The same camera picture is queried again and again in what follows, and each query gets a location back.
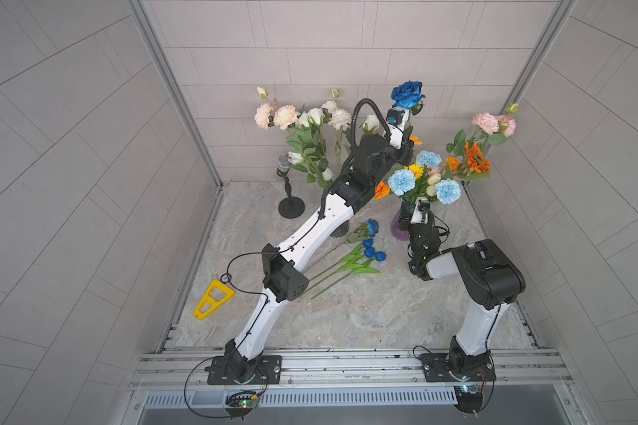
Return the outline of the blue purple glass vase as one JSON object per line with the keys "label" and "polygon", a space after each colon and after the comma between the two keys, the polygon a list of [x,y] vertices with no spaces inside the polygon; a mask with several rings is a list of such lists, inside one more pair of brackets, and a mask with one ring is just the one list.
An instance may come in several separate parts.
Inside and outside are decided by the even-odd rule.
{"label": "blue purple glass vase", "polygon": [[393,217],[390,230],[393,237],[400,241],[409,240],[409,224],[415,210],[415,206],[402,200],[399,211]]}

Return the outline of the blue rose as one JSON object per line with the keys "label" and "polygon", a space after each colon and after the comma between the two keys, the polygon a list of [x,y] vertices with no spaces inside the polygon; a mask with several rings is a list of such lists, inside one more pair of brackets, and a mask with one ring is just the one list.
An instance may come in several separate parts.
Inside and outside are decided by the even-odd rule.
{"label": "blue rose", "polygon": [[358,226],[352,233],[350,233],[345,240],[343,240],[340,244],[334,246],[329,249],[326,253],[324,253],[321,257],[319,257],[314,263],[310,264],[307,267],[307,270],[310,270],[312,267],[315,267],[319,264],[324,258],[331,255],[334,251],[341,249],[345,245],[349,244],[357,244],[366,241],[367,239],[375,237],[377,233],[379,233],[379,223],[374,219],[368,219],[363,222],[360,226]]}
{"label": "blue rose", "polygon": [[391,94],[393,108],[409,110],[414,116],[418,115],[424,107],[423,83],[421,81],[407,81],[395,87]]}

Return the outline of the pink glass vase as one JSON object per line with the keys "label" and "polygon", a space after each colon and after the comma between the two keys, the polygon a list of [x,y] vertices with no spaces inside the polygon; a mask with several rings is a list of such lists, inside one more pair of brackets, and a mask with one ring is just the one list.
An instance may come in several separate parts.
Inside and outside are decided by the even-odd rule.
{"label": "pink glass vase", "polygon": [[338,226],[338,228],[336,228],[335,230],[333,230],[333,232],[331,232],[331,237],[335,237],[335,238],[343,237],[347,235],[347,233],[349,232],[349,228],[350,228],[349,221],[344,221],[340,226]]}

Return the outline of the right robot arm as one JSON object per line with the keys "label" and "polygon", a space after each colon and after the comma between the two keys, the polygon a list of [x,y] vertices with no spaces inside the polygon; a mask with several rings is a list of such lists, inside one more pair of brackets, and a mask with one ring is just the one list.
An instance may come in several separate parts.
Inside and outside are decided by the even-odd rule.
{"label": "right robot arm", "polygon": [[503,315],[526,288],[526,279],[491,239],[443,250],[449,231],[436,224],[432,203],[418,198],[398,222],[409,235],[409,271],[423,281],[460,276],[471,302],[451,339],[446,367],[458,381],[489,370],[489,341]]}

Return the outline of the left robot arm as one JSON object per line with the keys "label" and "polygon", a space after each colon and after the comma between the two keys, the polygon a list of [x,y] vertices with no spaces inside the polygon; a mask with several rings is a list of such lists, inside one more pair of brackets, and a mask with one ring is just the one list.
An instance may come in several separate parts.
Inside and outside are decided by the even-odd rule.
{"label": "left robot arm", "polygon": [[225,374],[240,384],[254,375],[265,343],[285,307],[308,288],[303,270],[315,251],[337,228],[348,222],[374,198],[377,186],[396,164],[407,166],[414,143],[406,129],[408,108],[395,103],[384,116],[376,104],[360,100],[354,111],[371,106],[384,134],[365,136],[360,142],[351,135],[351,153],[340,174],[325,189],[320,207],[293,235],[281,244],[267,244],[259,253],[263,265],[263,290],[241,333],[225,345]]}

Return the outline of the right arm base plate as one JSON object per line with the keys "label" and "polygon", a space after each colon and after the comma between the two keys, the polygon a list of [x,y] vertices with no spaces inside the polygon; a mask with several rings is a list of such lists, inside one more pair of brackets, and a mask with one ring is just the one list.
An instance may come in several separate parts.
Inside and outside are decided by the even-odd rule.
{"label": "right arm base plate", "polygon": [[479,356],[460,354],[419,354],[425,380],[428,383],[489,383],[496,380],[492,352]]}

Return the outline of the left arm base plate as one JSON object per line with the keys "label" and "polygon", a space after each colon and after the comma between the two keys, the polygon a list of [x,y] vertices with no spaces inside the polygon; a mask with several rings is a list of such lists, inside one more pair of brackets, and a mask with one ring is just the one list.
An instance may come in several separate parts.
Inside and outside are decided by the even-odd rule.
{"label": "left arm base plate", "polygon": [[217,356],[205,370],[208,385],[279,384],[283,357],[261,355],[251,361]]}

